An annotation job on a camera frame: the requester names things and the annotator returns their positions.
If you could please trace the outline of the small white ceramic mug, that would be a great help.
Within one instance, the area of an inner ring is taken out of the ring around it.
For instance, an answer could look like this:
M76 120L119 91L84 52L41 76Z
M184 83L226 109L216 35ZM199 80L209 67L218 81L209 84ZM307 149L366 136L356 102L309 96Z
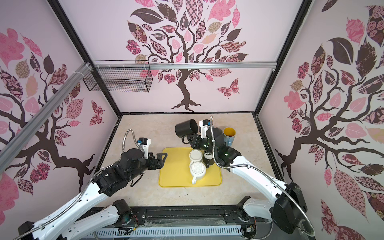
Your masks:
M192 150L190 153L189 153L189 158L190 158L190 164L189 164L189 167L191 167L191 165L193 163L198 163L198 162L201 162L202 159L203 159L203 153L200 151L200 150Z

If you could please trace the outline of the black ceramic mug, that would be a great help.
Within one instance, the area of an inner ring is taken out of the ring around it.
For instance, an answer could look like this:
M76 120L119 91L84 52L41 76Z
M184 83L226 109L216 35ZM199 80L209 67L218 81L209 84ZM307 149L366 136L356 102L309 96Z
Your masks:
M185 142L185 138L188 135L196 135L198 132L199 127L194 119L190 119L175 125L175 133L179 138L181 138L183 144L188 144Z

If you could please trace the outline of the grey ceramic mug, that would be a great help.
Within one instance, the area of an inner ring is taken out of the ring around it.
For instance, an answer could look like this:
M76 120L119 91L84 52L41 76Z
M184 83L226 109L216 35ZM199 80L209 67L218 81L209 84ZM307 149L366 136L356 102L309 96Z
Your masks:
M224 136L223 131L219 128L214 128L213 132L214 132L214 137L215 137L215 144L217 146L225 145L226 143L225 143L225 136Z

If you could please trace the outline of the blue butterfly mug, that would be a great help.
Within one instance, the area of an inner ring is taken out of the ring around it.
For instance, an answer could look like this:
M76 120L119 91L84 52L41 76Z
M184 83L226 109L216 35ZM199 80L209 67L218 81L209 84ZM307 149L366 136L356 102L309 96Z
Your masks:
M236 136L236 130L233 128L227 127L224 129L223 133L224 133L226 145L228 147L231 147Z

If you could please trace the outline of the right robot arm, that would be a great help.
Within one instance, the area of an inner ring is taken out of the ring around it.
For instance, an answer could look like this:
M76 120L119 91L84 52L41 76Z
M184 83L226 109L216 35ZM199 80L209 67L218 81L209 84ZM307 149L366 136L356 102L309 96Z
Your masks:
M202 138L193 134L182 139L187 140L193 149L211 154L218 167L243 178L265 196L265 200L248 198L240 204L246 216L271 220L287 234L292 234L295 229L308 236L315 233L306 215L304 198L294 184L288 185L257 168L239 151L228 147L221 137Z

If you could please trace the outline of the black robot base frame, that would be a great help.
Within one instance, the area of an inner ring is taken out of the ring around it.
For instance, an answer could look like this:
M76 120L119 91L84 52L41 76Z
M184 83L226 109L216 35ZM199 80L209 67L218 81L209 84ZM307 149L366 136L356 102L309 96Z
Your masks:
M244 223L239 220L237 206L171 206L171 207L132 207L132 212L115 223L107 222L112 213L106 208L92 208L78 221L68 227L59 240L102 240L98 237L83 239L82 237L102 228L137 228L145 227L185 227L185 226L241 226L242 237L170 237L170 238L137 238L123 240L308 240L309 237L299 230L287 234L271 222L262 218L255 218Z

